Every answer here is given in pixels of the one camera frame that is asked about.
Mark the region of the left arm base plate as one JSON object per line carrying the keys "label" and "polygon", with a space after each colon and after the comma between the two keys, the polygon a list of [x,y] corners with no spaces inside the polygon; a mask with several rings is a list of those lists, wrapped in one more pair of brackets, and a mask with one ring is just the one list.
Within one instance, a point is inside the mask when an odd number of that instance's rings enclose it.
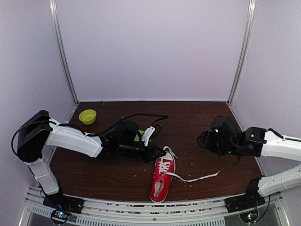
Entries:
{"label": "left arm base plate", "polygon": [[82,212],[84,200],[66,196],[60,193],[45,195],[43,205],[66,212],[80,214]]}

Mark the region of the red canvas sneaker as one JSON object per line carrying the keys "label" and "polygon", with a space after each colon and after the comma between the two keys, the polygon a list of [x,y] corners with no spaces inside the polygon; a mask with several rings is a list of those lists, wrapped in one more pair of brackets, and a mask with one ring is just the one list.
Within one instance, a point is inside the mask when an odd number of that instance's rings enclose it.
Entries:
{"label": "red canvas sneaker", "polygon": [[171,154],[166,154],[156,160],[152,187],[150,192],[150,199],[154,203],[163,202],[175,172],[175,160]]}

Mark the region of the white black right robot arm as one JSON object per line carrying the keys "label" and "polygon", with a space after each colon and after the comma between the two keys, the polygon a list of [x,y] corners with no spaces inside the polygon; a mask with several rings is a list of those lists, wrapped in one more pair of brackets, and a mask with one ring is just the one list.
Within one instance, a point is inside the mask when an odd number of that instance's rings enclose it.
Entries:
{"label": "white black right robot arm", "polygon": [[[217,155],[279,157],[294,161],[301,160],[301,140],[281,135],[274,129],[249,127],[245,131],[228,132],[225,129],[204,130],[197,137],[200,148]],[[246,189],[247,196],[267,197],[271,194],[301,185],[300,165],[284,172],[252,179]]]}

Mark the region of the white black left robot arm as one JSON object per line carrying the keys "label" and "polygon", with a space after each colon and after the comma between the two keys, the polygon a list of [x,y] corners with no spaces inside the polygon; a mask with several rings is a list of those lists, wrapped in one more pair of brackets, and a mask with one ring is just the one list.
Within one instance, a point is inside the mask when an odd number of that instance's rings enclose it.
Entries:
{"label": "white black left robot arm", "polygon": [[127,116],[98,134],[84,132],[72,124],[59,123],[50,118],[48,111],[41,110],[22,125],[13,135],[18,138],[13,153],[23,161],[53,206],[63,207],[66,198],[58,179],[52,173],[43,157],[44,146],[69,149],[89,157],[105,160],[120,156],[140,157],[144,162],[156,161],[155,176],[160,177],[174,165],[169,147],[159,148],[152,139],[161,126],[153,122],[144,132]]}

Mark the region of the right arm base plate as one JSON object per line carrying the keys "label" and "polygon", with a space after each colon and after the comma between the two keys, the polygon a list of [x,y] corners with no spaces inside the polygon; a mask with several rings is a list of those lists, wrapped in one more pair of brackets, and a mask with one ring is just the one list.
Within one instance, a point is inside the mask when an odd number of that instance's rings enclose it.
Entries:
{"label": "right arm base plate", "polygon": [[259,194],[244,194],[224,200],[228,213],[256,208],[265,204],[265,198]]}

